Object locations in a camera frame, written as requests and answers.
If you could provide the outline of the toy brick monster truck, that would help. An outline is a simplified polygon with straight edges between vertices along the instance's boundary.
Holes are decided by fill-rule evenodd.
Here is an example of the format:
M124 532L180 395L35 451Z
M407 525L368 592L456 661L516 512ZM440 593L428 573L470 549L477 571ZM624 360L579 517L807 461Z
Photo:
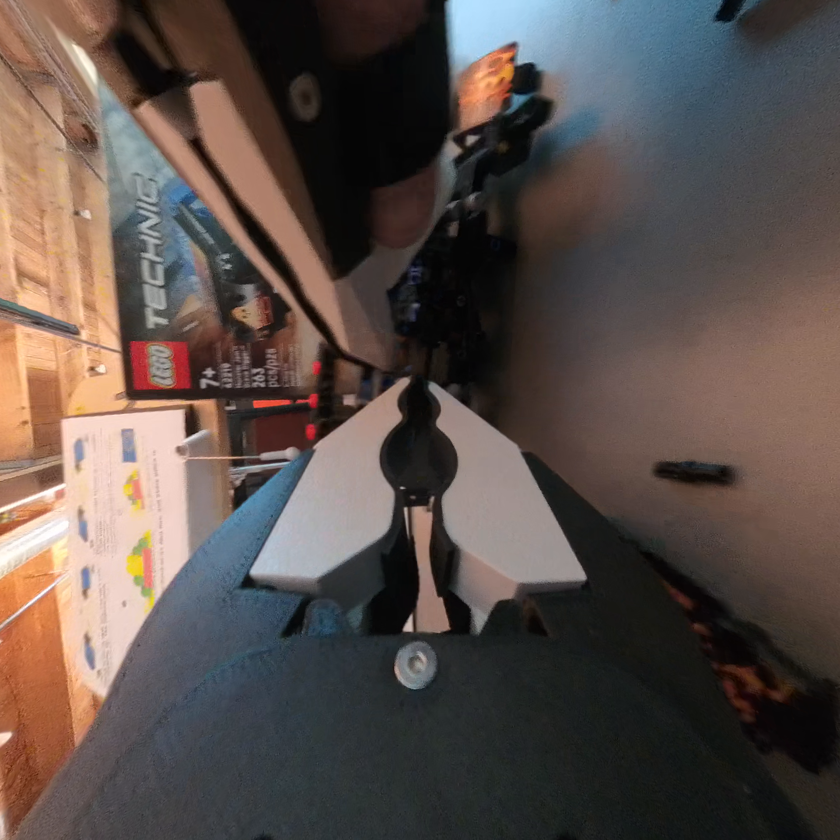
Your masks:
M516 65L512 93L491 121L453 136L455 187L433 232L385 293L387 325L395 339L390 368L355 363L357 395L340 407L338 377L347 360L321 343L312 365L318 390L309 397L307 441L314 444L372 400L398 375L422 375L455 394L468 393L484 363L479 281L509 267L517 255L510 238L488 228L490 189L524 165L534 134L549 120L553 101L541 93L542 72Z

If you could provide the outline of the toy set cardboard box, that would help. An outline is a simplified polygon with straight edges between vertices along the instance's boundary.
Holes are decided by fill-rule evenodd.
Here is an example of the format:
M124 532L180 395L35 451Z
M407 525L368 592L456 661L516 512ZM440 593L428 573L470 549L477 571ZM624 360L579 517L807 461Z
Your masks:
M103 81L98 94L129 396L317 405L319 335Z

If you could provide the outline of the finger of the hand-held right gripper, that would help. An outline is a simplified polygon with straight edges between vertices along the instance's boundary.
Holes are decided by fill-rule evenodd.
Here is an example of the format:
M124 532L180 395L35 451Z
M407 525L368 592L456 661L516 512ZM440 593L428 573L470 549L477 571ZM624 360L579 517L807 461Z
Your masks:
M141 128L150 136L150 139L159 147L163 156L172 164L178 174L188 182L230 234L226 216L218 214L217 205L207 202L207 198L218 198L219 194L216 192L212 180L202 168L201 163L196 159L190 145L193 137L193 117L190 111L189 98L153 98L135 108L133 116ZM287 193L288 201L294 207L291 202L291 192L284 189L279 180L278 183ZM338 294L343 326L346 328L351 347L351 351L339 352L350 361L358 364L368 364L374 368L390 368L390 331L380 329L376 322L371 321L364 315L361 305L352 300L348 281L339 279L335 275L331 258L322 242L318 226L310 231L303 222L302 224L326 264ZM268 279L277 288L275 283L270 278Z
M351 351L329 270L226 87L220 80L191 84L189 106L192 152L219 194L206 201L321 336L337 351Z

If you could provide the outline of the silver ventilation duct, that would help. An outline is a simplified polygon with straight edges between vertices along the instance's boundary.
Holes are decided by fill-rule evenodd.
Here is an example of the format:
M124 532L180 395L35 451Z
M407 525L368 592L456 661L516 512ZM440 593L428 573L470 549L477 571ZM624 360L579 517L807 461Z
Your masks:
M63 510L39 516L1 537L1 578L11 574L67 536L69 521Z

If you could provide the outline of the black orange print side panel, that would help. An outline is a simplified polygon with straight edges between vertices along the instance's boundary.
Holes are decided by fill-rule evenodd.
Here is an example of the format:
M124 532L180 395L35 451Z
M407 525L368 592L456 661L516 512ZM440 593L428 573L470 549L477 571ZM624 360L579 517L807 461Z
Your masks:
M656 554L642 556L685 615L756 748L783 753L813 774L838 764L838 684L811 673Z

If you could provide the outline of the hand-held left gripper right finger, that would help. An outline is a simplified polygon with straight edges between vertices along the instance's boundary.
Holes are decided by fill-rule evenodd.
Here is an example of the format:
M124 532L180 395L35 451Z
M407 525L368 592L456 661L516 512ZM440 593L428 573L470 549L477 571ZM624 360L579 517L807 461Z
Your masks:
M577 591L586 573L519 446L436 384L435 431L455 473L432 505L429 561L455 630L478 634L501 602Z

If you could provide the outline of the person's right hand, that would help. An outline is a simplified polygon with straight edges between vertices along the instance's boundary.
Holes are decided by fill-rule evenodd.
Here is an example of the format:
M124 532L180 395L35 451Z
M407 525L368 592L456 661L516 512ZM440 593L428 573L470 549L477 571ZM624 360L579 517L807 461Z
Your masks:
M437 166L430 164L405 180L371 191L371 236L376 245L404 249L427 230L436 199Z

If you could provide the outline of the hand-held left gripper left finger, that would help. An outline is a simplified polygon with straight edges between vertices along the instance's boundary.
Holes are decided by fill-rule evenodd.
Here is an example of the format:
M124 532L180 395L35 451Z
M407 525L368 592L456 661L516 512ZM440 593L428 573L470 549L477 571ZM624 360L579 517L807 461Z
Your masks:
M363 607L373 634L403 633L417 603L403 495L382 466L410 383L397 381L315 445L249 573L345 611Z

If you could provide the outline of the black orange flame panel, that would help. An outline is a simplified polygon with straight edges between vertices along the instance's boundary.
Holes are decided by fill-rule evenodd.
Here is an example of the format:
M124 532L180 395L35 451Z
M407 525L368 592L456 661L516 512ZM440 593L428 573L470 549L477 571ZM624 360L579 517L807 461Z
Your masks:
M458 131L484 125L504 109L512 93L518 48L514 41L494 49L460 74L455 89Z

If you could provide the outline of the black axle pin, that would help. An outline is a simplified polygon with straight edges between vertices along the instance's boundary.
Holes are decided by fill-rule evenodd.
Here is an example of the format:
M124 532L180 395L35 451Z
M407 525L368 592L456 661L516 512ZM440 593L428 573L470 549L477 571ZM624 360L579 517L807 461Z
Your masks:
M728 465L695 460L662 460L654 464L652 474L682 484L729 486L736 479L735 470Z

